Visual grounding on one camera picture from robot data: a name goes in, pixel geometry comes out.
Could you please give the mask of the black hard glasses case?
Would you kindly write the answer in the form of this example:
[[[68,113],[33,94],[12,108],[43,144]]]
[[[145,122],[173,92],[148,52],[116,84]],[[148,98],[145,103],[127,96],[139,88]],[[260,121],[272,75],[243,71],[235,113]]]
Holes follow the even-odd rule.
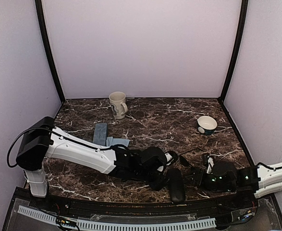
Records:
[[[175,204],[185,201],[184,181],[179,169],[171,168],[167,171],[168,190],[171,201]]]

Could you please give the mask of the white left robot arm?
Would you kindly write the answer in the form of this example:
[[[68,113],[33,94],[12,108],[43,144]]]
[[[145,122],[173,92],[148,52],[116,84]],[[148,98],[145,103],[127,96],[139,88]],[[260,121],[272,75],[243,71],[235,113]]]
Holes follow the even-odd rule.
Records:
[[[55,206],[54,198],[48,194],[43,168],[45,157],[86,166],[122,180],[144,181],[155,191],[164,187],[166,178],[163,172],[173,160],[170,153],[165,153],[158,147],[131,150],[123,144],[101,146],[90,143],[56,127],[54,119],[49,116],[24,130],[11,146],[18,140],[21,144],[16,163],[7,165],[23,169],[31,194],[45,210]]]

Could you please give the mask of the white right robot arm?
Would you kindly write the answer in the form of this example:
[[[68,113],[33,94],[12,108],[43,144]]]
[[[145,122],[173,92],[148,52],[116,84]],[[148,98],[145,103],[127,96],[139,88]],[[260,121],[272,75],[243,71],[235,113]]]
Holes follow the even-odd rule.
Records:
[[[188,180],[193,186],[211,192],[239,192],[232,199],[232,205],[242,209],[255,198],[282,191],[282,162],[266,165],[262,162],[250,167],[237,169],[232,162],[208,163],[211,169],[191,168]]]

